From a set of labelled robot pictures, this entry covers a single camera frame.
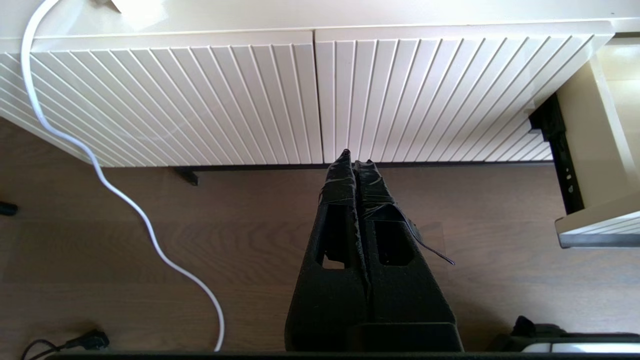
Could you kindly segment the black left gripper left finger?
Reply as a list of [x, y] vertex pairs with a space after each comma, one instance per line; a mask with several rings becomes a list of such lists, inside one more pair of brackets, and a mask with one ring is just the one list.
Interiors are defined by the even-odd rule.
[[345, 351], [368, 317], [357, 182], [345, 149], [327, 169], [285, 322], [288, 351]]

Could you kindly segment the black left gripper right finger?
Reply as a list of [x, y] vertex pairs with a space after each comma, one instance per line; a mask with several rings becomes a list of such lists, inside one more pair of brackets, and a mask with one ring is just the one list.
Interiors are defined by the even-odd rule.
[[457, 322], [419, 248], [418, 229], [372, 161], [355, 162], [369, 315], [381, 323]]

